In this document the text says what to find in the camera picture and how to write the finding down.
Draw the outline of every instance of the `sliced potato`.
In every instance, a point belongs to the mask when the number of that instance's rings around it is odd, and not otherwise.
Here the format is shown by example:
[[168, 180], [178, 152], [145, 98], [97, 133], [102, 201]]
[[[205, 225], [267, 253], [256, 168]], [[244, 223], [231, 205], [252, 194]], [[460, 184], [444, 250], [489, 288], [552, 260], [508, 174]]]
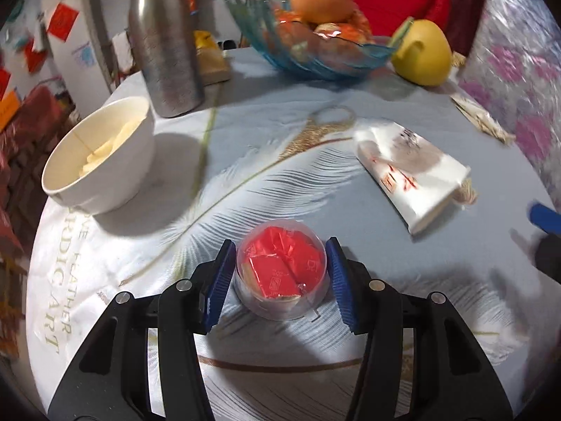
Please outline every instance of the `sliced potato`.
[[121, 147], [123, 142], [125, 142], [131, 136], [131, 134], [134, 133], [141, 122], [142, 120], [131, 120], [130, 122], [127, 122], [123, 125], [121, 131], [119, 131], [119, 134], [117, 134], [117, 136], [115, 137], [115, 141], [113, 142], [113, 150], [111, 150], [111, 153], [115, 152], [119, 147]]
[[113, 150], [114, 141], [115, 138], [112, 137], [111, 139], [103, 143], [100, 147], [98, 147], [96, 150], [94, 150], [94, 152], [91, 155], [88, 155], [88, 158], [86, 158], [88, 163], [92, 163], [96, 161], [97, 158], [104, 158], [106, 156], [109, 156], [111, 151]]
[[97, 158], [97, 160], [83, 165], [82, 169], [80, 169], [80, 174], [79, 174], [80, 177], [83, 177], [86, 174], [88, 174], [89, 172], [96, 169], [100, 164], [103, 163], [103, 161], [105, 161], [106, 158], [107, 158], [106, 156], [104, 156], [103, 158]]

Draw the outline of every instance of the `stainless steel bottle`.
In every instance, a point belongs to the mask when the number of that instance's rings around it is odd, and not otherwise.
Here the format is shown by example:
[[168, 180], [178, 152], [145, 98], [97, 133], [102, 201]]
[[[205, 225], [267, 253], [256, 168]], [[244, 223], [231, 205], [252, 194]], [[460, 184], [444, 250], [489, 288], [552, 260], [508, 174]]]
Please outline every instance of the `stainless steel bottle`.
[[128, 30], [155, 111], [174, 117], [204, 100], [187, 0], [131, 0]]

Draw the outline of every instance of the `yellow pear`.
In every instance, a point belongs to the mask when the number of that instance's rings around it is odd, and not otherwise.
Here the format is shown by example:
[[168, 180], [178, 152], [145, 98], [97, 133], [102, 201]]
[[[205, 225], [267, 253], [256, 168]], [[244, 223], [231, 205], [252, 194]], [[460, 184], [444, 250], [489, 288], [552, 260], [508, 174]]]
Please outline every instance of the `yellow pear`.
[[415, 20], [401, 47], [392, 56], [396, 73], [423, 86], [446, 81], [452, 68], [452, 50], [442, 30], [430, 20]]

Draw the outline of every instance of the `red paper decoration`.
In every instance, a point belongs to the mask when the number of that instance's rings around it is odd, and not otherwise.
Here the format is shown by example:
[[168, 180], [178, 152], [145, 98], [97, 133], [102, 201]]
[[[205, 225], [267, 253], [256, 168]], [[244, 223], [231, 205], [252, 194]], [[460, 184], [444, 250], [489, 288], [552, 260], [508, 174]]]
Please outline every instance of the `red paper decoration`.
[[41, 52], [33, 51], [33, 38], [31, 38], [25, 45], [23, 54], [25, 56], [25, 63], [27, 63], [27, 70], [30, 74], [34, 74], [39, 71], [47, 59], [46, 50], [42, 50]]
[[63, 42], [66, 42], [78, 14], [79, 12], [76, 9], [64, 3], [59, 3], [54, 10], [53, 16], [50, 18], [47, 31]]
[[6, 71], [4, 68], [0, 68], [0, 100], [4, 97], [6, 89], [8, 88], [9, 78], [12, 74]]

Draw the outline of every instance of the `white bowl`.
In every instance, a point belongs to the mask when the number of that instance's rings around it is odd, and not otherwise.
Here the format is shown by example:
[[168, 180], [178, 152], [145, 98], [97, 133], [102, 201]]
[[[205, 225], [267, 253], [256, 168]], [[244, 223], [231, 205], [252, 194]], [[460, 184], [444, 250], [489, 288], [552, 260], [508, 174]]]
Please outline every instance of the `white bowl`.
[[[146, 116], [130, 137], [96, 169], [79, 178], [86, 158], [125, 123]], [[60, 205], [92, 215], [130, 200], [154, 158], [154, 118], [146, 98], [115, 101], [87, 116], [64, 136], [43, 169], [41, 185]]]

